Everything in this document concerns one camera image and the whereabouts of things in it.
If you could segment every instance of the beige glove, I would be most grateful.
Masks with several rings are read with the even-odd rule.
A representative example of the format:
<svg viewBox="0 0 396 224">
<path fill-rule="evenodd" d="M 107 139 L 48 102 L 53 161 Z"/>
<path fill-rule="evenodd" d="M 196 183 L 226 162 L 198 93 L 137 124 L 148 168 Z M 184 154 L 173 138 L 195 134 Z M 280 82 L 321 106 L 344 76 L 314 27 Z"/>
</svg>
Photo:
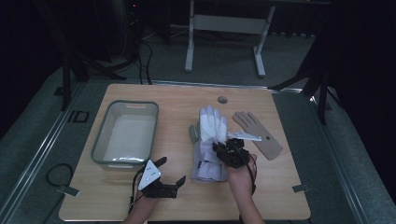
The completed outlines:
<svg viewBox="0 0 396 224">
<path fill-rule="evenodd" d="M 261 141 L 253 141 L 253 143 L 269 161 L 279 155 L 283 147 L 252 113 L 246 113 L 244 111 L 236 112 L 233 115 L 233 120 L 241 125 L 245 132 L 262 138 Z"/>
</svg>

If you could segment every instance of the white metal frame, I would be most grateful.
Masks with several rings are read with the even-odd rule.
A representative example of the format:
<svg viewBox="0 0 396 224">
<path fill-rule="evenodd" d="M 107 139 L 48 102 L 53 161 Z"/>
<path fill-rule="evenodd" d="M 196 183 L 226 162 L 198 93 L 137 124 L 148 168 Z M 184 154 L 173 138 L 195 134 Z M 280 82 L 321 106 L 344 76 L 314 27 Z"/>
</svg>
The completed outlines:
<svg viewBox="0 0 396 224">
<path fill-rule="evenodd" d="M 235 32 L 244 34 L 260 35 L 259 45 L 253 48 L 254 58 L 259 77 L 265 77 L 265 69 L 262 62 L 262 46 L 265 37 L 267 37 L 270 28 L 271 19 L 273 18 L 275 7 L 270 7 L 266 20 L 220 17 L 194 14 L 194 1 L 190 1 L 190 25 L 189 25 L 189 45 L 186 57 L 186 72 L 192 71 L 192 60 L 194 54 L 194 30 L 209 30 L 222 32 Z"/>
</svg>

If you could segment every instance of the white plastic container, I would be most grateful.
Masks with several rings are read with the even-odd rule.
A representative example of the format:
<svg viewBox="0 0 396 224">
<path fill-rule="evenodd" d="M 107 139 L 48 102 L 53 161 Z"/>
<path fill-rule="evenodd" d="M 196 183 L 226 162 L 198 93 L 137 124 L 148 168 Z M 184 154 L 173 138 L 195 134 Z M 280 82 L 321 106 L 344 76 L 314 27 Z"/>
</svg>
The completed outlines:
<svg viewBox="0 0 396 224">
<path fill-rule="evenodd" d="M 104 168 L 142 167 L 151 156 L 158 113 L 154 102 L 112 102 L 93 144 L 93 161 Z"/>
</svg>

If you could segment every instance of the small round object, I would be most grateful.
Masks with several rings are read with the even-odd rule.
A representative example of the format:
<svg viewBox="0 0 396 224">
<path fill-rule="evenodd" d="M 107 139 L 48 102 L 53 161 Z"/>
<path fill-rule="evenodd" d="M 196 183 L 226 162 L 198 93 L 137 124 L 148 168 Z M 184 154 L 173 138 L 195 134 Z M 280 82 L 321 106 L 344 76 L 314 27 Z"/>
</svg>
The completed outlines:
<svg viewBox="0 0 396 224">
<path fill-rule="evenodd" d="M 228 99 L 225 96 L 219 96 L 218 102 L 221 103 L 222 105 L 225 105 L 228 103 Z"/>
</svg>

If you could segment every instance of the human arm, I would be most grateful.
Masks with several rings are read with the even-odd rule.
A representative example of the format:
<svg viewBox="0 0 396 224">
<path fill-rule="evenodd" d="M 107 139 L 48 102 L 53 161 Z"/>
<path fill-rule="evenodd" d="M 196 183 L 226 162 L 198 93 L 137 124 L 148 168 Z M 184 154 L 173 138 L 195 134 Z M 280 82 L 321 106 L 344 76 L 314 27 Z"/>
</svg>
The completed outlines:
<svg viewBox="0 0 396 224">
<path fill-rule="evenodd" d="M 250 154 L 248 166 L 254 173 L 256 167 L 254 165 L 257 160 L 257 155 Z M 249 174 L 248 168 L 242 166 L 238 169 L 226 166 L 228 172 L 228 183 L 230 185 L 231 192 L 235 198 L 236 205 L 238 206 L 239 213 L 244 223 L 264 223 L 262 215 L 256 207 L 256 204 L 252 198 L 253 183 Z"/>
<path fill-rule="evenodd" d="M 160 200 L 159 198 L 147 198 L 140 190 L 136 193 L 136 199 L 138 200 L 134 203 L 131 213 L 122 221 L 122 224 L 144 223 Z"/>
</svg>

